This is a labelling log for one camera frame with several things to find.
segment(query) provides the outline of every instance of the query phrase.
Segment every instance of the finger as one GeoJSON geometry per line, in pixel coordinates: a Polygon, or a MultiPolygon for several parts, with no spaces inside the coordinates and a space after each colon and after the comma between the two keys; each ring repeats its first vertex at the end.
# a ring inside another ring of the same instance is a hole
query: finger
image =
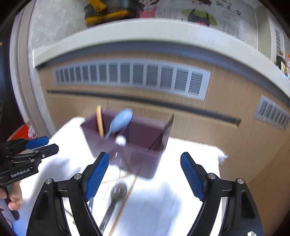
{"type": "Polygon", "coordinates": [[[4,189],[0,188],[0,198],[2,199],[6,199],[7,198],[7,194],[4,191],[4,189]]]}
{"type": "Polygon", "coordinates": [[[22,192],[21,192],[19,182],[16,182],[11,185],[11,188],[9,190],[9,198],[11,199],[12,202],[19,203],[19,204],[23,203],[22,192]]]}
{"type": "Polygon", "coordinates": [[[11,211],[18,211],[20,210],[21,208],[21,204],[18,204],[18,203],[14,203],[14,202],[9,202],[8,204],[8,208],[11,210],[11,211]]]}

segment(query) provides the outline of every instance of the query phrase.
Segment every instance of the light blue spoon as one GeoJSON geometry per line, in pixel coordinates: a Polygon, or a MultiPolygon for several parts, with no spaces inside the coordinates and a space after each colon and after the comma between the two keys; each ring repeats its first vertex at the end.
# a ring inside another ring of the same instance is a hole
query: light blue spoon
{"type": "Polygon", "coordinates": [[[125,128],[131,121],[133,112],[130,108],[126,108],[120,111],[112,120],[110,129],[105,135],[105,139],[108,139],[110,134],[116,133],[125,128]]]}

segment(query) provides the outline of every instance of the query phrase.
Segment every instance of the white table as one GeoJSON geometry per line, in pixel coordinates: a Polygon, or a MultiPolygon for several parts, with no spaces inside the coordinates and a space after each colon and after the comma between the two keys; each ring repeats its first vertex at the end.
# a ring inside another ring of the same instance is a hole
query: white table
{"type": "MultiPolygon", "coordinates": [[[[19,211],[20,219],[14,223],[18,236],[26,235],[33,205],[47,178],[53,178],[54,181],[70,179],[95,161],[96,157],[93,157],[80,128],[83,121],[84,118],[76,117],[66,123],[49,142],[59,146],[58,154],[43,159],[39,165],[39,173],[21,181],[23,206],[19,211]]],[[[202,202],[193,195],[180,166],[180,156],[186,151],[208,173],[213,172],[219,176],[218,156],[223,153],[218,148],[175,138],[168,139],[166,150],[153,179],[137,177],[135,180],[135,175],[130,175],[115,180],[126,173],[123,171],[120,173],[119,168],[109,165],[103,182],[110,181],[100,185],[94,198],[93,216],[97,225],[100,225],[110,204],[112,187],[118,181],[122,181],[127,184],[129,192],[134,180],[135,184],[121,212],[122,203],[117,203],[104,236],[187,235],[202,202]]],[[[70,211],[68,199],[64,199],[64,206],[70,211]]],[[[79,235],[72,217],[68,214],[67,221],[72,236],[79,235]]],[[[220,205],[212,236],[218,235],[221,222],[220,205]]]]}

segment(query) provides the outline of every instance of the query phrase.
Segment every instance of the wall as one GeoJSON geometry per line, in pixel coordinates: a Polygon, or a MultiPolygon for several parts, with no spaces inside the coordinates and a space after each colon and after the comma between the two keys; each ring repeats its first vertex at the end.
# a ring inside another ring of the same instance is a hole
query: wall
{"type": "Polygon", "coordinates": [[[283,30],[281,25],[278,23],[278,21],[275,19],[275,17],[272,15],[272,13],[267,9],[267,14],[269,17],[269,23],[270,23],[270,31],[271,31],[271,61],[273,63],[276,63],[276,55],[277,55],[277,46],[276,46],[276,33],[275,30],[277,30],[280,34],[280,45],[281,45],[281,51],[284,53],[284,36],[283,36],[283,30]]]}
{"type": "Polygon", "coordinates": [[[19,108],[19,111],[21,113],[21,116],[24,120],[24,123],[28,123],[29,122],[29,118],[27,115],[27,112],[25,110],[25,105],[23,104],[22,101],[22,97],[21,97],[21,92],[20,92],[20,88],[19,85],[17,83],[17,75],[16,75],[16,67],[17,67],[17,63],[16,62],[16,42],[17,42],[17,38],[18,38],[18,24],[20,21],[20,15],[21,13],[19,13],[15,19],[14,19],[14,23],[13,23],[13,27],[12,27],[12,31],[11,31],[11,37],[10,37],[10,44],[9,44],[9,64],[10,64],[10,76],[11,76],[11,82],[12,82],[12,87],[13,87],[13,92],[14,92],[14,96],[19,108]]]}
{"type": "Polygon", "coordinates": [[[264,6],[255,8],[258,25],[258,51],[271,60],[271,30],[267,14],[264,6]]]}
{"type": "Polygon", "coordinates": [[[18,88],[18,98],[21,99],[20,103],[26,113],[26,119],[29,120],[28,125],[31,124],[40,137],[51,137],[38,110],[28,71],[28,28],[34,3],[35,0],[29,2],[13,23],[13,36],[11,35],[9,48],[11,79],[13,88],[18,88]]]}
{"type": "Polygon", "coordinates": [[[160,55],[140,52],[102,54],[75,58],[67,62],[55,64],[54,66],[41,68],[39,70],[39,77],[47,108],[57,129],[73,116],[88,116],[93,113],[98,101],[107,103],[109,109],[120,109],[120,107],[130,106],[134,108],[135,113],[140,115],[145,114],[153,118],[160,117],[160,119],[166,119],[174,112],[176,118],[171,133],[173,137],[217,146],[229,155],[229,159],[225,161],[220,168],[222,177],[226,179],[233,180],[236,177],[242,177],[247,182],[251,181],[256,176],[256,171],[262,170],[271,161],[282,146],[284,140],[290,135],[290,129],[281,131],[266,123],[253,119],[256,106],[262,94],[281,105],[286,111],[290,111],[286,105],[261,87],[249,82],[243,76],[198,60],[171,56],[168,54],[160,55]],[[105,59],[119,57],[166,60],[192,65],[210,71],[211,78],[205,101],[197,101],[176,95],[136,88],[115,88],[74,84],[55,85],[53,68],[97,58],[105,59]],[[86,98],[82,97],[81,105],[76,105],[74,102],[76,100],[75,96],[48,94],[46,92],[47,89],[102,92],[156,99],[158,101],[177,103],[214,111],[241,119],[241,123],[239,127],[236,128],[226,123],[217,122],[215,119],[205,118],[192,113],[159,106],[146,106],[134,102],[117,101],[114,99],[104,100],[90,97],[90,100],[86,102],[86,98]]]}
{"type": "Polygon", "coordinates": [[[251,5],[254,8],[262,6],[262,3],[260,3],[260,1],[258,1],[258,0],[243,0],[243,1],[248,3],[249,5],[251,5]]]}
{"type": "Polygon", "coordinates": [[[283,31],[284,35],[284,46],[285,46],[285,61],[288,60],[288,54],[290,54],[290,39],[287,37],[286,33],[283,31]]]}
{"type": "Polygon", "coordinates": [[[290,209],[290,137],[248,187],[261,216],[265,236],[271,236],[290,209]]]}
{"type": "Polygon", "coordinates": [[[242,0],[208,1],[208,5],[198,0],[159,0],[154,4],[145,5],[144,13],[141,13],[140,17],[187,21],[189,14],[194,13],[194,10],[207,13],[209,27],[257,48],[257,24],[254,7],[242,0]]]}
{"type": "Polygon", "coordinates": [[[32,50],[56,43],[63,38],[86,28],[84,7],[86,0],[37,0],[35,2],[28,31],[29,73],[37,107],[42,119],[52,136],[56,129],[50,118],[37,70],[33,67],[32,50]]]}

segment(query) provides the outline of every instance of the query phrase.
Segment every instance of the air vent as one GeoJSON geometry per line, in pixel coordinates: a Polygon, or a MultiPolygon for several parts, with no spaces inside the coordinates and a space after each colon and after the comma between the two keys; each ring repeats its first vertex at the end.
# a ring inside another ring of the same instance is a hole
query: air vent
{"type": "Polygon", "coordinates": [[[70,77],[68,76],[68,68],[64,69],[64,81],[66,83],[70,82],[70,77]]]}
{"type": "Polygon", "coordinates": [[[99,65],[100,83],[107,83],[107,66],[106,64],[99,65]]]}
{"type": "Polygon", "coordinates": [[[90,77],[92,83],[98,82],[97,65],[90,65],[90,77]]]}
{"type": "Polygon", "coordinates": [[[275,33],[276,33],[276,48],[277,48],[277,54],[280,54],[280,50],[281,50],[281,41],[280,41],[280,33],[278,30],[275,29],[275,33]]]}
{"type": "Polygon", "coordinates": [[[81,83],[81,67],[80,66],[75,67],[75,77],[76,77],[76,82],[81,83]]]}
{"type": "Polygon", "coordinates": [[[263,95],[254,117],[282,130],[286,129],[290,120],[290,115],[287,112],[263,95]]]}
{"type": "Polygon", "coordinates": [[[174,90],[185,92],[187,84],[188,70],[178,69],[176,72],[174,90]]]}
{"type": "Polygon", "coordinates": [[[203,69],[143,59],[83,62],[56,68],[54,75],[56,84],[140,87],[199,100],[204,100],[210,78],[210,72],[203,69]]]}
{"type": "Polygon", "coordinates": [[[130,83],[130,64],[129,63],[121,63],[121,84],[129,84],[130,83]]]}
{"type": "Polygon", "coordinates": [[[133,84],[143,84],[143,65],[141,64],[133,64],[133,84]]]}
{"type": "Polygon", "coordinates": [[[202,74],[192,72],[188,93],[198,95],[200,91],[201,82],[202,82],[202,74]]]}
{"type": "Polygon", "coordinates": [[[173,67],[162,66],[160,88],[171,89],[173,69],[174,69],[173,67]]]}
{"type": "Polygon", "coordinates": [[[83,80],[84,83],[88,83],[89,82],[89,70],[88,70],[88,66],[82,66],[81,68],[82,70],[82,74],[83,74],[83,80]]]}
{"type": "Polygon", "coordinates": [[[75,68],[70,67],[69,72],[70,72],[70,82],[73,83],[75,82],[75,68]]]}
{"type": "Polygon", "coordinates": [[[157,86],[158,65],[147,66],[146,86],[157,86]]]}
{"type": "Polygon", "coordinates": [[[118,64],[110,63],[109,64],[109,83],[117,83],[118,82],[118,64]]]}
{"type": "Polygon", "coordinates": [[[59,70],[55,70],[55,79],[56,79],[56,83],[59,84],[60,83],[59,70]]]}

